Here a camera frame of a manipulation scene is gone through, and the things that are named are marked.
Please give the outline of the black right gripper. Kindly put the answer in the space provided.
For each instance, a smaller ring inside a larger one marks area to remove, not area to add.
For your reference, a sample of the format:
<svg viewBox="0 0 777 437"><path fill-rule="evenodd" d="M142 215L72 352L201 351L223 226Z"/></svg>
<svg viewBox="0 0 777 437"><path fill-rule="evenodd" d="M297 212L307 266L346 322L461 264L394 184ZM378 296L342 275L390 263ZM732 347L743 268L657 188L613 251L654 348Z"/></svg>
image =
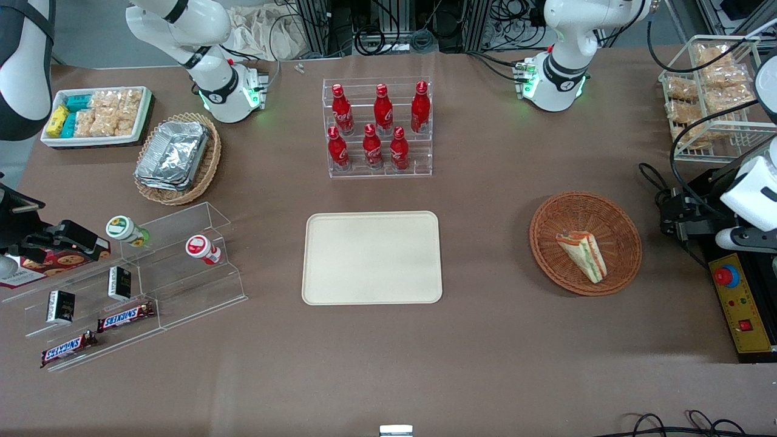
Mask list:
<svg viewBox="0 0 777 437"><path fill-rule="evenodd" d="M22 257L29 260L45 260L48 249L99 252L98 236L71 220L63 220L58 226L53 226L53 235L36 234L47 227L38 212L46 204L8 186L1 186L1 194L2 255L18 243L21 243Z"/></svg>

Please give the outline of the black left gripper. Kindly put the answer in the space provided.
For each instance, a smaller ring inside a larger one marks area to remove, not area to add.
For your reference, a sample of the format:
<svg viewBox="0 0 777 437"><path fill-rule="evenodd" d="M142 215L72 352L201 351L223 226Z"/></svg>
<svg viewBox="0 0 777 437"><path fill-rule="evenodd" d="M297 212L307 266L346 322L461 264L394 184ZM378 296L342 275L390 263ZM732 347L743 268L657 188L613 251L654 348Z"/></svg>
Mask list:
<svg viewBox="0 0 777 437"><path fill-rule="evenodd" d="M733 227L733 213L721 201L721 193L700 195L699 198L705 204L685 193L685 201L694 208L689 221L685 222L686 238L711 238L717 232Z"/></svg>

